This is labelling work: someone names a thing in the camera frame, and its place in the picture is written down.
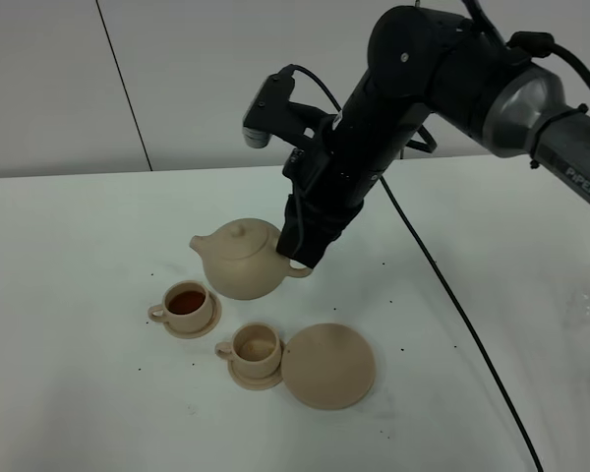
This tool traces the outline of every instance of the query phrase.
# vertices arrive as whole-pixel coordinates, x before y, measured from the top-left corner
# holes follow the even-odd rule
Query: white table
[[[555,344],[544,331],[557,331],[544,324],[558,303],[548,281],[590,259],[590,209],[525,167],[404,161],[387,178],[484,335],[547,470],[558,470],[553,405],[542,403],[555,376],[529,373],[555,365],[545,359]],[[289,182],[280,172],[0,180],[0,472],[532,470],[472,339],[382,188],[312,276],[261,300],[222,299],[220,324],[200,339],[147,323],[168,286],[203,279],[192,235],[244,216],[281,224]],[[323,412],[283,384],[241,389],[212,349],[250,321],[285,340],[316,323],[355,327],[375,349],[373,390]]]

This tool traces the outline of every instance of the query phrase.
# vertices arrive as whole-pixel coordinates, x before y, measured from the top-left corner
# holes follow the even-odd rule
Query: white wall
[[[120,67],[156,169],[282,162],[289,146],[246,148],[242,117],[262,80],[294,62],[315,71],[343,102],[366,69],[376,20],[393,0],[101,0]],[[506,38],[548,30],[590,67],[590,0],[483,0]],[[461,1],[425,0],[463,13]],[[541,61],[564,79],[569,103],[590,93],[559,59]],[[331,107],[307,79],[295,100]],[[438,117],[427,122],[438,155],[483,152]]]
[[[94,0],[0,0],[0,177],[134,170],[147,160]]]

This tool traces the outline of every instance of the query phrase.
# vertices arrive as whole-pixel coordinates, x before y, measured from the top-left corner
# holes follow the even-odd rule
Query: teapot
[[[275,250],[279,230],[261,219],[231,221],[209,236],[194,236],[190,247],[199,254],[210,285],[235,300],[254,300],[272,292],[286,276],[306,277],[308,267],[295,268]]]

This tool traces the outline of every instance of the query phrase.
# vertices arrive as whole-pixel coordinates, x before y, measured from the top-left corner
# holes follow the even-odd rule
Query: teapot spout
[[[190,248],[197,254],[201,255],[204,251],[204,244],[206,242],[206,236],[193,236],[190,240]]]

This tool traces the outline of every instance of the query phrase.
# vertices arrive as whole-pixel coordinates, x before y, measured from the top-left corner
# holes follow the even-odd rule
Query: beige ceramic
[[[190,247],[201,256],[207,280],[228,298],[253,300],[273,291],[286,276],[306,277],[275,247],[279,230],[260,219],[237,219],[209,236],[195,236]]]
[[[214,352],[228,362],[230,376],[244,388],[265,389],[282,380],[282,344],[277,331],[268,324],[245,324],[231,341],[216,344]]]
[[[177,297],[186,292],[200,292],[205,298],[203,303],[191,313],[173,313],[170,304]],[[220,320],[220,303],[213,293],[197,281],[186,280],[179,282],[168,290],[159,305],[148,309],[148,317],[154,322],[164,323],[166,330],[181,338],[200,337],[209,333]]]
[[[323,410],[346,408],[374,384],[376,361],[368,342],[343,324],[315,324],[284,347],[284,383],[303,403]]]

